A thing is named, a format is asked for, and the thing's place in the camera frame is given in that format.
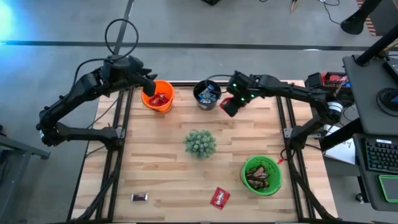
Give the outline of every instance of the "red candy wrapper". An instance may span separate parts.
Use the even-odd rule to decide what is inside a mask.
[[[167,102],[169,102],[169,99],[166,97],[164,93],[158,93],[149,100],[149,104],[151,106],[163,106]]]
[[[230,194],[228,192],[217,187],[216,192],[214,193],[213,198],[210,201],[210,204],[222,210],[224,208],[226,201],[228,201],[229,196]]]

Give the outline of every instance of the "small succulent plant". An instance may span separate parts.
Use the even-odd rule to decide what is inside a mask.
[[[191,131],[184,143],[185,151],[197,159],[207,159],[216,152],[216,138],[208,130]]]

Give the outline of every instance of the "keyboard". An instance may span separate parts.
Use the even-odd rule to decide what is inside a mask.
[[[398,144],[391,141],[366,139],[368,170],[398,174]]]

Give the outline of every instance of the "concrete floor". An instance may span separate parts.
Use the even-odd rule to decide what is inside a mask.
[[[8,27],[9,32],[0,32],[0,40],[54,42],[102,42],[106,25],[123,17],[127,5],[127,0],[3,2],[10,16],[0,25]],[[370,46],[378,39],[366,29],[357,36],[345,34],[328,20],[317,0],[299,1],[292,14],[290,3],[291,0],[222,0],[211,7],[199,0],[136,0],[130,18],[143,43],[310,45],[315,49],[318,45]],[[342,21],[357,8],[355,0],[329,7],[336,21]],[[119,25],[109,30],[110,41],[116,41],[118,31]],[[134,38],[132,29],[127,28],[124,40],[132,42]],[[35,130],[38,113],[69,90],[80,62],[105,57],[109,52],[105,47],[31,44],[0,45],[0,124],[10,138],[50,150],[52,154],[47,161],[34,157],[31,160],[10,209],[10,218],[27,219],[28,223],[62,222],[70,209],[87,142],[65,142],[47,148]],[[360,52],[189,49],[183,45],[174,49],[138,48],[133,52],[147,68],[166,80],[201,80],[234,70],[266,73],[280,79],[305,79],[318,71],[342,72],[341,58],[352,54]],[[89,63],[80,74],[99,66],[99,62]],[[69,126],[86,127],[94,118],[97,104],[98,101],[87,102],[62,121]],[[356,203],[350,195],[359,192],[356,178],[330,177],[330,182],[341,218],[398,220],[398,214],[377,212]]]

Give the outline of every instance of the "green container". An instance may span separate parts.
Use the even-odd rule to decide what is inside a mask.
[[[266,168],[269,177],[267,178],[269,187],[265,190],[254,190],[250,187],[248,180],[246,179],[246,171],[262,165]],[[252,192],[262,195],[270,196],[276,193],[280,186],[282,185],[282,173],[280,171],[279,165],[270,157],[267,156],[253,156],[242,167],[242,180],[245,186]]]

